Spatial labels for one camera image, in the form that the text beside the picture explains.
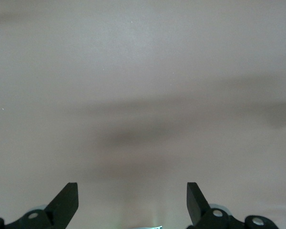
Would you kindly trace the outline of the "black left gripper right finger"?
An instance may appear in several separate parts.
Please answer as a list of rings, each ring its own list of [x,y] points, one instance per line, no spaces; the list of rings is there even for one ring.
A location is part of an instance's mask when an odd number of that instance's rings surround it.
[[[187,183],[186,206],[192,222],[186,229],[276,229],[266,217],[249,215],[242,222],[226,207],[209,204],[195,182]]]

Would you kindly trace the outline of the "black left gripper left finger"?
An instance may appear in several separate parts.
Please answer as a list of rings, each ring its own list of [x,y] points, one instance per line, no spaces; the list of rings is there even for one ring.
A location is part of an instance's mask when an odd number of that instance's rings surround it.
[[[78,184],[68,183],[45,209],[28,211],[10,224],[0,218],[0,229],[66,229],[78,207]]]

